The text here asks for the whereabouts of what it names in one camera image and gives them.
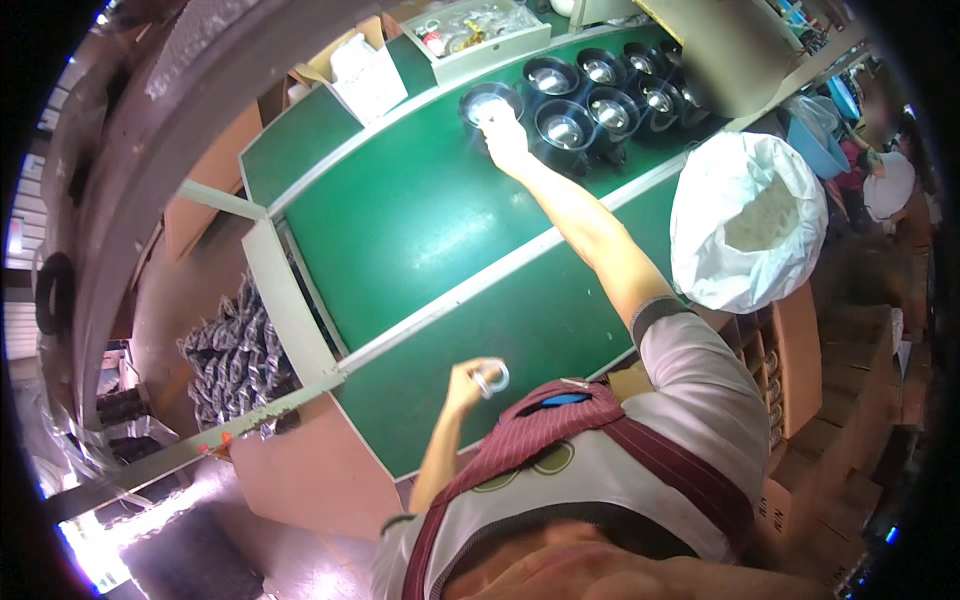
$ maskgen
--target rubber ring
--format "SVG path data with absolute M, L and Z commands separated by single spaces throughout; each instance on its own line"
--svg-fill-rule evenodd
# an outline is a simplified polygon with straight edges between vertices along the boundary
M 500 378 L 493 384 L 487 383 L 487 380 L 483 377 L 483 372 L 491 367 L 496 367 L 500 371 Z M 472 378 L 480 386 L 480 395 L 485 400 L 489 400 L 498 392 L 503 392 L 510 385 L 510 371 L 507 370 L 507 365 L 502 360 L 491 360 L 484 363 L 473 372 Z

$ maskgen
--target green workbench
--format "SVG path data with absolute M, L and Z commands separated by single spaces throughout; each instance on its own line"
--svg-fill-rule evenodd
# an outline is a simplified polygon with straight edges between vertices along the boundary
M 667 280 L 678 179 L 614 212 Z M 588 377 L 632 345 L 594 272 L 561 244 L 350 374 L 333 394 L 384 467 L 399 477 L 420 466 L 454 364 L 499 356 L 510 369 L 510 387 L 482 401 L 467 419 L 461 445 L 469 445 L 539 384 Z
M 656 26 L 574 41 L 544 54 L 574 61 L 583 48 L 619 54 L 624 43 L 659 44 Z M 411 97 L 433 88 L 429 64 L 406 38 L 388 45 Z M 517 61 L 418 108 L 333 164 L 283 213 L 331 324 L 355 352 L 501 257 L 551 228 L 536 201 L 477 151 L 457 107 L 473 84 L 520 78 Z M 360 133 L 326 90 L 314 90 L 243 154 L 250 198 L 269 206 L 301 175 Z M 580 183 L 602 198 L 677 156 L 683 144 L 626 142 L 627 161 Z M 615 211 L 667 278 L 677 176 Z M 415 470 L 440 412 L 449 368 L 502 356 L 509 390 L 483 403 L 463 444 L 537 385 L 590 375 L 631 347 L 594 273 L 567 244 L 552 248 L 444 314 L 334 390 L 357 431 L 394 476 Z

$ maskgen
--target white plastic bag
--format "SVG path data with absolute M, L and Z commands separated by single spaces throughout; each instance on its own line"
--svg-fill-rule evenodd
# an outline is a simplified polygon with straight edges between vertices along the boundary
M 824 148 L 827 147 L 827 138 L 830 133 L 840 125 L 839 117 L 813 98 L 791 96 L 783 101 L 782 106 L 800 120 Z
M 804 284 L 827 233 L 824 188 L 786 142 L 721 132 L 690 154 L 670 216 L 674 287 L 745 314 Z

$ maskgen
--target left hand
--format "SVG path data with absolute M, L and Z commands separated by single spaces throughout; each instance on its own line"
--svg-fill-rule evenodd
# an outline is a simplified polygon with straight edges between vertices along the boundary
M 481 357 L 467 360 L 450 369 L 450 384 L 446 389 L 444 413 L 457 418 L 466 417 L 470 410 L 480 401 L 480 386 L 473 381 L 473 374 L 484 363 L 491 360 L 502 360 L 495 357 Z M 500 375 L 500 369 L 491 369 L 483 372 L 487 381 L 495 380 Z

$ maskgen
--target maroon apron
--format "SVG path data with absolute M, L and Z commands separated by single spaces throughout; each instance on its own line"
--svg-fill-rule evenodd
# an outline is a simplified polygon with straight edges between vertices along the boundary
M 582 382 L 581 385 L 566 381 Z M 733 550 L 741 552 L 749 539 L 754 510 L 743 493 L 716 468 L 650 427 L 629 419 L 620 401 L 606 386 L 583 379 L 551 381 L 500 414 L 500 421 L 467 468 L 437 494 L 426 513 L 403 578 L 402 600 L 422 600 L 433 544 L 446 507 L 462 492 L 515 469 L 560 440 L 589 429 L 600 429 L 635 460 L 676 489 L 719 529 Z M 525 409 L 560 394 L 589 394 L 575 404 Z

